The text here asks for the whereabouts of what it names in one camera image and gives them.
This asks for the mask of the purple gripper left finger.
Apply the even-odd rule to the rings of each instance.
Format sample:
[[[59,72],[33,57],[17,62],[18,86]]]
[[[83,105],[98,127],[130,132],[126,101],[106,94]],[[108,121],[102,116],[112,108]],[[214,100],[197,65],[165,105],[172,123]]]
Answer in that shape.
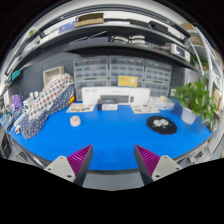
[[[88,145],[68,157],[57,157],[45,168],[45,171],[82,186],[88,172],[92,156],[93,146]]]

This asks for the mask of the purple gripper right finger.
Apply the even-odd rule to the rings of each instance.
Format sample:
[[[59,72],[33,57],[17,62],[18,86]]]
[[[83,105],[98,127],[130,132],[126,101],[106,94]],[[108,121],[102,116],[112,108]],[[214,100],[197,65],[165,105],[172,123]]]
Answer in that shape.
[[[158,156],[139,145],[134,146],[134,156],[145,185],[181,170],[181,167],[169,156]]]

